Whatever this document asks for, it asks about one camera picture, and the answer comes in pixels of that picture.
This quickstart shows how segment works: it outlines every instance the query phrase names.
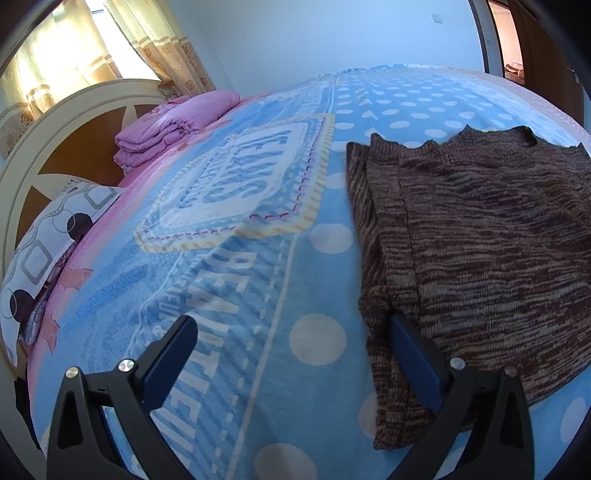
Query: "white wall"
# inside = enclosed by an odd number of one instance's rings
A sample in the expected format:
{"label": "white wall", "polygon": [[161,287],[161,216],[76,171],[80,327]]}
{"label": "white wall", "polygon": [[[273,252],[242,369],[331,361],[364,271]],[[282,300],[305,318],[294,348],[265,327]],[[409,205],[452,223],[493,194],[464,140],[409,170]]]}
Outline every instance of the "white wall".
{"label": "white wall", "polygon": [[242,96],[385,63],[483,71],[467,0],[189,1]]}
{"label": "white wall", "polygon": [[218,90],[235,90],[217,53],[203,32],[200,15],[195,10],[193,0],[165,0],[173,13],[178,26],[192,43],[201,63],[207,70]]}

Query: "brown knit sweater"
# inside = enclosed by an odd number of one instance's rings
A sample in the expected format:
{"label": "brown knit sweater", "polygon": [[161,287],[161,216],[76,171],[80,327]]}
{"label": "brown knit sweater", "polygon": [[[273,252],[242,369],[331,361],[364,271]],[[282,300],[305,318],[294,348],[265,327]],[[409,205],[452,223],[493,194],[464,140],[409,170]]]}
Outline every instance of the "brown knit sweater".
{"label": "brown knit sweater", "polygon": [[347,145],[362,247],[359,308],[378,395],[374,446],[412,443],[427,424],[395,358],[394,309],[448,356],[521,368],[529,404],[591,359],[591,162],[529,128],[466,127],[409,149],[374,134]]}

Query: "pink folded blanket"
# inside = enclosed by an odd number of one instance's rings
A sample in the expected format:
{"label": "pink folded blanket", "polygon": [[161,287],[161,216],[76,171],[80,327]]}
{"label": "pink folded blanket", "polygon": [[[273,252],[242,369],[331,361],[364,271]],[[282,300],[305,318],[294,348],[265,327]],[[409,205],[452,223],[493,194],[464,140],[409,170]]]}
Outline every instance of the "pink folded blanket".
{"label": "pink folded blanket", "polygon": [[158,155],[177,144],[185,136],[185,133],[186,132],[182,129],[174,130],[163,136],[159,142],[144,151],[133,152],[120,148],[113,160],[125,173],[129,173],[132,168],[155,159]]}
{"label": "pink folded blanket", "polygon": [[115,137],[115,143],[130,153],[145,152],[155,145],[165,142],[168,135],[174,137],[200,130],[218,120],[240,101],[235,92],[214,90],[190,99],[181,97],[176,103],[156,107],[154,111],[140,117],[132,125],[124,128]]}

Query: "patterned pillowcase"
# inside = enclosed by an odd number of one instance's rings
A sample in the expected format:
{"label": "patterned pillowcase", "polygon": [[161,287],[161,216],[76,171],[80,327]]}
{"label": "patterned pillowcase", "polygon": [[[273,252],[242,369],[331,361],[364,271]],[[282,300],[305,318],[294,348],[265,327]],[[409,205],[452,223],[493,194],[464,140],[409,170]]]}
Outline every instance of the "patterned pillowcase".
{"label": "patterned pillowcase", "polygon": [[[39,214],[18,244],[0,290],[0,326],[13,365],[18,362],[21,325],[32,316],[40,326],[41,310],[75,245],[122,192],[77,181]],[[23,327],[25,336],[27,328]],[[31,325],[31,335],[35,328]]]}
{"label": "patterned pillowcase", "polygon": [[31,314],[29,315],[28,320],[26,322],[21,322],[21,328],[18,336],[25,343],[25,345],[32,345],[35,343],[35,340],[37,340],[39,330],[41,330],[43,314],[45,313],[45,308],[47,307],[47,300],[49,300],[53,289],[57,285],[61,271],[66,266],[66,262],[77,246],[78,242],[74,242],[72,245],[70,245],[70,248],[66,250],[66,253],[64,253],[53,266],[49,277],[47,277],[45,284],[42,286],[41,291],[33,302]]}

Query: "curtain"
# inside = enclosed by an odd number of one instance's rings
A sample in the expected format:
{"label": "curtain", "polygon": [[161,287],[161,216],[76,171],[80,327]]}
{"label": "curtain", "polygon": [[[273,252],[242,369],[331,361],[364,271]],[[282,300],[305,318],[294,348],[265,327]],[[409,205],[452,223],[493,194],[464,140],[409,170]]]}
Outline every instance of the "curtain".
{"label": "curtain", "polygon": [[104,0],[115,22],[143,61],[162,80],[169,98],[215,90],[191,42],[168,6],[158,0]]}
{"label": "curtain", "polygon": [[0,156],[78,90],[121,78],[85,0],[65,0],[27,37],[0,77]]}

